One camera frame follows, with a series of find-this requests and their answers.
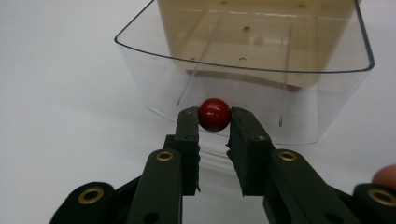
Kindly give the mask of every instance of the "white background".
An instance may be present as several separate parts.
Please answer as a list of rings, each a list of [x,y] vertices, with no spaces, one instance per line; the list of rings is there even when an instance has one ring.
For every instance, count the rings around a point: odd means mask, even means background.
[[[174,123],[144,107],[113,41],[147,2],[0,2],[0,223],[48,223],[73,189],[91,181],[120,187],[174,132]],[[396,162],[395,8],[394,0],[362,1],[375,69],[316,144],[290,147],[348,193]],[[206,150],[225,142],[201,135]],[[191,200],[187,214],[199,206]],[[227,206],[206,205],[212,213]],[[260,201],[251,206],[263,213]],[[225,215],[213,216],[200,211],[194,220]]]

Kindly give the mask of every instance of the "transparent plastic container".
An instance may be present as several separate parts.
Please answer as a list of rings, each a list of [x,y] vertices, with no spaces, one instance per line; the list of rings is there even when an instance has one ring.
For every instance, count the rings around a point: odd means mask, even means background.
[[[153,0],[116,42],[151,111],[218,97],[282,145],[318,141],[374,67],[356,0]]]

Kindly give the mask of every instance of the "finger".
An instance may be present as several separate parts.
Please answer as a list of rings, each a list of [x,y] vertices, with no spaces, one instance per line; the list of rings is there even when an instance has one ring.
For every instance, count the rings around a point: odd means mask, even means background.
[[[376,172],[373,183],[396,190],[396,164],[386,166]]]

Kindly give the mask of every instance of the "red bead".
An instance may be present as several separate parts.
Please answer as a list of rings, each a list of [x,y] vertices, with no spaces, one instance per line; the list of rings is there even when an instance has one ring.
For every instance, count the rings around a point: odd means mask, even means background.
[[[215,133],[225,129],[231,120],[230,107],[218,98],[205,100],[198,108],[199,124]]]

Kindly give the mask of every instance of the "white table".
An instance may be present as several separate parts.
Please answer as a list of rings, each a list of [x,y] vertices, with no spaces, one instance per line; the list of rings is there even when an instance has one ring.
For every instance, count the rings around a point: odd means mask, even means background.
[[[0,223],[48,223],[73,189],[91,181],[120,187],[174,132],[173,122],[144,107],[113,42],[147,2],[0,2]],[[393,0],[362,1],[375,69],[316,144],[289,147],[348,193],[396,162],[394,8]],[[206,150],[225,142],[201,135]],[[217,175],[204,167],[202,185],[211,188]],[[242,198],[233,177],[222,183],[232,185],[224,195],[185,200],[185,223],[265,219],[262,199]]]

